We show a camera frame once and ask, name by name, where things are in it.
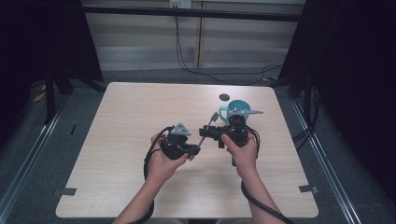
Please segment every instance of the small round object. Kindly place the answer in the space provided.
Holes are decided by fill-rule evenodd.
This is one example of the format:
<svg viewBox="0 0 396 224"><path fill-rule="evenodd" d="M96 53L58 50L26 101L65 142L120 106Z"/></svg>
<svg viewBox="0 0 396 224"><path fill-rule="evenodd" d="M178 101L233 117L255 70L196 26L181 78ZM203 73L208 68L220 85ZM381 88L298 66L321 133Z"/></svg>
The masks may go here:
<svg viewBox="0 0 396 224"><path fill-rule="evenodd" d="M219 96L219 98L220 98L220 100L222 100L222 101L229 101L230 100L230 96L228 95L228 94L226 94L226 93L222 93L220 96Z"/></svg>

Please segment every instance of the person's left hand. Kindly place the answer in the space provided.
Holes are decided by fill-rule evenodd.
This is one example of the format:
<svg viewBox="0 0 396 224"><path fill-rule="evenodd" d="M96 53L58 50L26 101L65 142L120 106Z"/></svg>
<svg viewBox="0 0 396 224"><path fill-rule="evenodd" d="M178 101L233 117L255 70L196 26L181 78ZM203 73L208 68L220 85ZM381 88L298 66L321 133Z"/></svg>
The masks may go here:
<svg viewBox="0 0 396 224"><path fill-rule="evenodd" d="M151 137L151 143L155 140L158 133L154 134ZM184 154L177 160L171 161L167 158L162 150L157 150L160 147L161 142L165 138L165 134L163 134L155 144L152 149L153 153L151 155L151 159L148 163L148 177L147 180L155 181L159 184L165 183L172 175L175 173L175 170L184 164L188 158L188 154Z"/></svg>

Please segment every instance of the cable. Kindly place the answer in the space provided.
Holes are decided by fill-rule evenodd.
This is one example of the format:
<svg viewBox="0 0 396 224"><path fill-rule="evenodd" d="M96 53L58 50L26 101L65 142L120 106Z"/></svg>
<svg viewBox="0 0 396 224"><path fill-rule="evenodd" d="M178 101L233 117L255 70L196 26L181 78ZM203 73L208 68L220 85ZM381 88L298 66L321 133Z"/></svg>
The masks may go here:
<svg viewBox="0 0 396 224"><path fill-rule="evenodd" d="M304 141L296 148L297 151L299 151L303 147L303 145L306 143L306 141L311 137L311 134L314 131L315 125L317 123L320 99L318 96L318 91L315 89L315 87L313 87L313 88L314 88L314 97L312 99L312 104L314 105L314 108L315 108L314 119L312 121L311 120L308 121L308 125L309 125L308 128L306 128L304 131L302 131L301 133L297 134L296 136L294 136L292 138L293 142L296 143L296 142L300 141L303 136L305 136Z"/></svg>
<svg viewBox="0 0 396 224"><path fill-rule="evenodd" d="M288 219L287 217L283 216L281 213L277 212L276 210L272 209L271 207L268 207L267 205L265 205L264 203L261 203L259 201L257 201L255 198L253 198L247 191L244 182L241 182L241 190L242 193L245 195L245 197L251 202L254 203L256 206L260 207L260 209L264 210L265 212L273 215L274 217L279 218L280 220L282 220L283 222L287 223L287 224L293 224L293 222Z"/></svg>
<svg viewBox="0 0 396 224"><path fill-rule="evenodd" d="M174 127L166 127L166 128L164 128L159 134L157 134L157 136L156 136L156 138L154 139L154 141L152 141L151 146L150 146L150 148L149 148L149 150L148 150L148 153L146 154L145 163L144 163L144 165L143 165L143 176L145 177L145 180L146 180L147 177L148 177L148 173L149 173L149 160L151 159L152 153L154 153L154 152L156 152L156 151L158 151L158 150L161 150L161 148L154 149L155 144L158 142L158 139L160 139L160 137L163 135L163 133L164 133L165 131L172 130L173 128L174 128ZM149 219L151 218L153 212L154 212L154 201L152 201L152 203L151 203L151 205L150 205L150 207L149 207L149 209L148 209L148 212L147 212L143 217L139 218L137 221L130 222L130 224L141 224L141 223L145 223L147 220L149 220Z"/></svg>
<svg viewBox="0 0 396 224"><path fill-rule="evenodd" d="M175 23L176 23L176 34L177 34L177 63L178 65L186 72L195 74L195 75L201 75L201 76L207 76L207 77L211 77L212 79L215 79L216 81L228 84L228 85L239 85L239 86L250 86L253 84L256 84L260 81L262 81L262 79L264 78L264 74L266 72L269 72L279 66L281 66L282 64L268 64L266 66L264 66L264 68L260 71L260 72L246 72L246 73L239 73L239 72L231 72L231 73L203 73L203 72L196 72L196 71L192 71L190 70L190 68L185 64L184 59L183 59L183 55L181 53L181 44L180 44L180 35L179 35L179 26L178 26L178 17L175 16ZM225 80L221 80L219 78L216 77L212 77L212 76L218 76L218 75L258 75L260 74L261 77L258 78L255 81L249 82L249 83L245 83L245 84L240 84L240 83L231 83Z"/></svg>
<svg viewBox="0 0 396 224"><path fill-rule="evenodd" d="M259 133L258 133L256 130L254 130L254 129L248 127L247 125L245 125L245 127L246 127L246 128L253 134L253 136L254 136L254 139L255 139L256 144L257 144L257 156L259 156L260 141L261 141L260 135L259 135ZM285 222L285 223L287 223L287 224L293 224L293 222L292 222L290 219L288 219L287 217L283 216L282 214L280 214L280 213L277 212L276 210L272 209L271 207L265 205L264 203L261 203L261 202L257 201L255 198L253 198L253 196L251 196L251 195L248 193L247 189L245 188L245 185L244 185L244 182L243 182L243 181L241 181L241 190L242 190L242 193L245 195L245 197L246 197L251 203L254 203L256 206L260 207L260 209L262 209L262 210L264 210L265 212L267 212L267 213L269 213L269 214L271 214L271 215L273 215L273 216L279 218L280 220L282 220L283 222Z"/></svg>

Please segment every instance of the teal object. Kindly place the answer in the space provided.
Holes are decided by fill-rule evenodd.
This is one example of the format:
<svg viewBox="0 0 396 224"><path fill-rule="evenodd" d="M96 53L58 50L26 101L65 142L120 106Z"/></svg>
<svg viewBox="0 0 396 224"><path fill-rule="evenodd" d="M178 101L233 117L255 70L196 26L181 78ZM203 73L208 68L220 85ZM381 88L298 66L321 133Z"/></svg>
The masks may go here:
<svg viewBox="0 0 396 224"><path fill-rule="evenodd" d="M230 111L234 110L234 109L250 110L250 105L247 102L243 101L243 100L234 100L234 101L231 101L228 105L221 106L219 108L219 115L220 115L220 118L227 125L229 125L228 118L230 117ZM221 114L221 111L226 111L227 112L225 117ZM245 120L247 120L248 119L248 115L244 115L244 118L245 118Z"/></svg>

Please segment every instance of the handheld controller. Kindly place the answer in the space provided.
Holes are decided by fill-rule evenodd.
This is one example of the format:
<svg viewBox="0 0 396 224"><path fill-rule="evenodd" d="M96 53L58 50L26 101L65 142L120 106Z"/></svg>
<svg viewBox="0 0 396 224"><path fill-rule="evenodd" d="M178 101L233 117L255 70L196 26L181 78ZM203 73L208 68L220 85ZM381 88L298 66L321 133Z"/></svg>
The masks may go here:
<svg viewBox="0 0 396 224"><path fill-rule="evenodd" d="M189 139L187 135L191 135L191 132L182 123L175 126L161 142L163 154L172 161L177 160L185 153L189 154L188 158L198 155L201 148L197 145L187 144Z"/></svg>
<svg viewBox="0 0 396 224"><path fill-rule="evenodd" d="M219 141L219 148L224 148L224 142L221 140L222 134L227 134L235 144L243 147L248 142L248 130L246 128L246 121L243 116L232 115L228 118L229 126L207 126L199 129L199 135L202 137L213 138Z"/></svg>

